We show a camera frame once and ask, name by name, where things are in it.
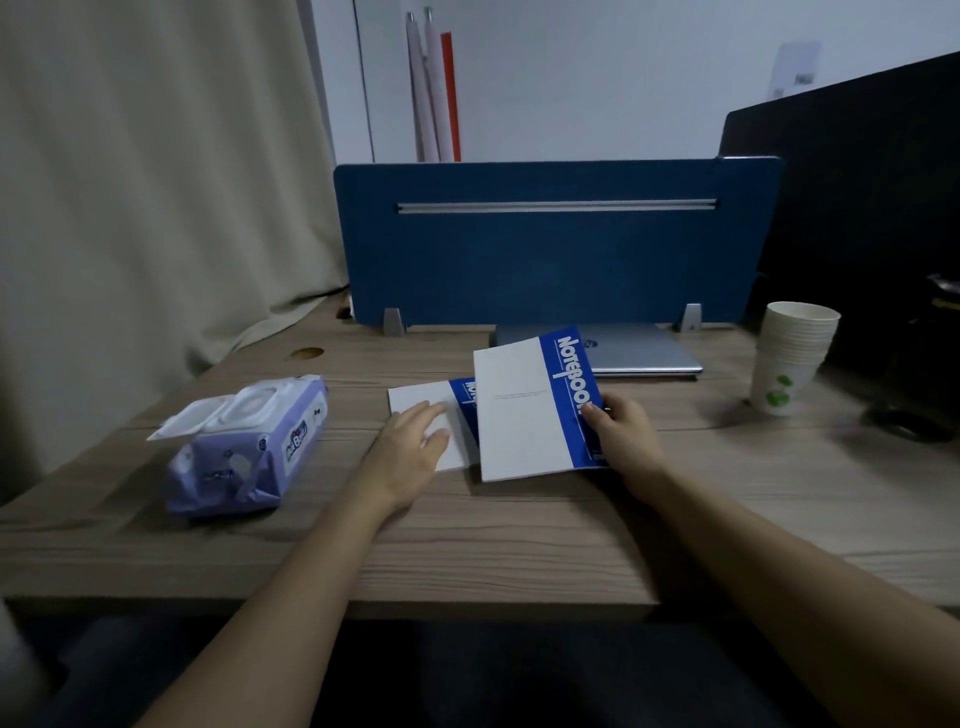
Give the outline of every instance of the blue and white notebook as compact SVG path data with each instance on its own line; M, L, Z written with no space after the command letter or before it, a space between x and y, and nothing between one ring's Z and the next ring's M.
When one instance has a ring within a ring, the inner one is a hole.
M466 468L480 462L477 450L476 384L472 378L434 381L388 390L390 411L402 412L424 400L431 404L445 401L446 412L433 421L426 430L429 437L435 430L450 430L450 444L437 463L437 471Z
M576 327L474 352L473 373L485 481L606 467L580 415L603 402Z

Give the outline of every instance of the white plastic lid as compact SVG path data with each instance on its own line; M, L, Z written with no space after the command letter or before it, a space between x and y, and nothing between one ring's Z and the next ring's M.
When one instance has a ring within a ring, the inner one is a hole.
M192 401L163 423L163 426L147 439L163 440L167 437L180 437L199 432L204 423L228 406L234 397L235 395L223 395L211 397L209 400Z
M230 404L206 422L204 432L262 425L289 390L290 382L286 381L260 381L244 387L237 392Z

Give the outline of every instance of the beige curtain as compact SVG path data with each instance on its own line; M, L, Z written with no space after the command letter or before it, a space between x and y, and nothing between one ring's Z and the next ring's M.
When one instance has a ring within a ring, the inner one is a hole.
M294 0L0 3L8 495L347 281Z

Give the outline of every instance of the white wall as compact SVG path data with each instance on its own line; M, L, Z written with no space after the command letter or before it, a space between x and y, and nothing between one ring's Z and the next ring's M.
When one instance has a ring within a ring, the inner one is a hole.
M311 0L323 93L338 164L373 161L353 0Z
M374 107L380 125L399 124L374 135L374 156L412 160L396 41L412 3L356 3L376 26L369 39L360 26L372 124ZM814 87L960 50L957 0L432 5L453 34L464 161L712 157L727 113L763 101L782 42L823 41Z

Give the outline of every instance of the wood grain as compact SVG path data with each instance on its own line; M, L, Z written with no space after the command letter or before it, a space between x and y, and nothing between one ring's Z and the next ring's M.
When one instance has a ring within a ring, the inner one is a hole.
M221 602L249 596L346 482L388 416L388 387L468 376L485 331L402 339L321 304L296 326L231 354L0 509L0 589L27 608L104 600ZM675 460L813 543L944 607L960 606L960 451L862 425L864 402L820 376L801 411L744 404L753 339L684 336L699 381L618 380ZM320 347L315 359L291 359ZM330 419L282 506L190 524L159 485L179 442L144 438L188 402L267 377L322 374ZM715 585L612 473L485 484L442 473L379 535L351 612L360 617L641 615L660 603L722 603Z

